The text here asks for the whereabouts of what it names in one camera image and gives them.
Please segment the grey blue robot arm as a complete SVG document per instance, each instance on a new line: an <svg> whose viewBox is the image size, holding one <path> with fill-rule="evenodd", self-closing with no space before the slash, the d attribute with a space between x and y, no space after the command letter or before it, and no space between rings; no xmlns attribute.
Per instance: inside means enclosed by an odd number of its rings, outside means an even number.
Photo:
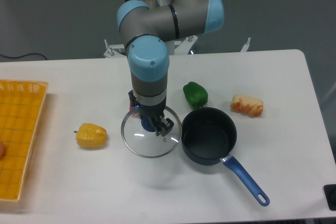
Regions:
<svg viewBox="0 0 336 224"><path fill-rule="evenodd" d="M146 130L165 136L173 122L164 116L170 59L166 43L221 29L222 0L128 0L117 12L131 72L132 106Z"/></svg>

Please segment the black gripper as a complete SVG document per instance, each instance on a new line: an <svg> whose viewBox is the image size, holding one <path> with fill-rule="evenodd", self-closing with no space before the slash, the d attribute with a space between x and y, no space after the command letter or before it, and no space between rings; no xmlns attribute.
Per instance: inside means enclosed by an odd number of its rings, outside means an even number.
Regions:
<svg viewBox="0 0 336 224"><path fill-rule="evenodd" d="M162 92L155 97L144 97L133 90L128 93L130 106L138 110L139 114L148 118L148 131L154 132L156 136L167 135L171 132L174 122L164 117L166 106L166 94Z"/></svg>

